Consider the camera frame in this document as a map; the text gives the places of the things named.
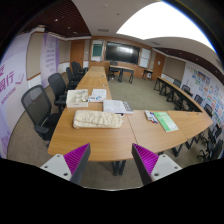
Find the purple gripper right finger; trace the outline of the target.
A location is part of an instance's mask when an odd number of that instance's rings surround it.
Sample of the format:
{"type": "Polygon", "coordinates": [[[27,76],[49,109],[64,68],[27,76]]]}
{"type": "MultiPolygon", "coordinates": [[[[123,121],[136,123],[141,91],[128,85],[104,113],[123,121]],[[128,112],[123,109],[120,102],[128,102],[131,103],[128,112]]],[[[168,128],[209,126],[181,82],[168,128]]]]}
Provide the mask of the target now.
{"type": "Polygon", "coordinates": [[[132,144],[132,155],[144,185],[181,170],[166,154],[157,155],[135,143],[132,144]]]}

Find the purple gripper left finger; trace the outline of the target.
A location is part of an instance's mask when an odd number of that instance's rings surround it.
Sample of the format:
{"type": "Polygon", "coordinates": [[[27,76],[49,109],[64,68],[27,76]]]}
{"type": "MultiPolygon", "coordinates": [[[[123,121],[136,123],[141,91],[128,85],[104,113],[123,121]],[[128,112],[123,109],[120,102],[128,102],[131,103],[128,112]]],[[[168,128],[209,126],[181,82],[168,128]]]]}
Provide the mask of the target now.
{"type": "Polygon", "coordinates": [[[41,169],[79,185],[90,153],[90,144],[85,144],[65,155],[54,155],[41,169]]]}

